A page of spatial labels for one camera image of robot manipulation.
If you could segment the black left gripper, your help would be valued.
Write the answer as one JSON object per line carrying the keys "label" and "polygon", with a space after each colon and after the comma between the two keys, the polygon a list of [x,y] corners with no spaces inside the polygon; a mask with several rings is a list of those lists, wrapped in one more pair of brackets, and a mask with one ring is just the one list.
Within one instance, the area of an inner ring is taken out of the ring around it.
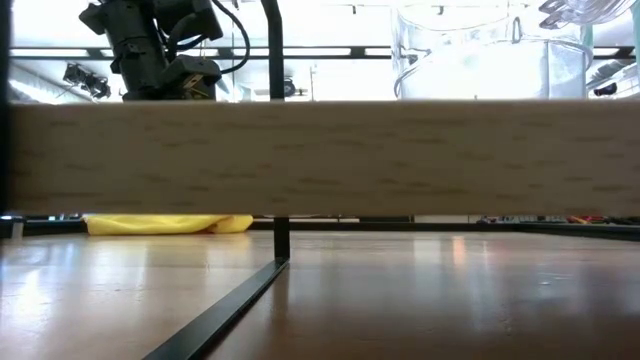
{"label": "black left gripper", "polygon": [[161,73],[167,67],[154,24],[153,2],[101,1],[89,4],[79,19],[97,35],[105,34],[114,54],[111,71],[122,76],[125,101],[160,100]]}

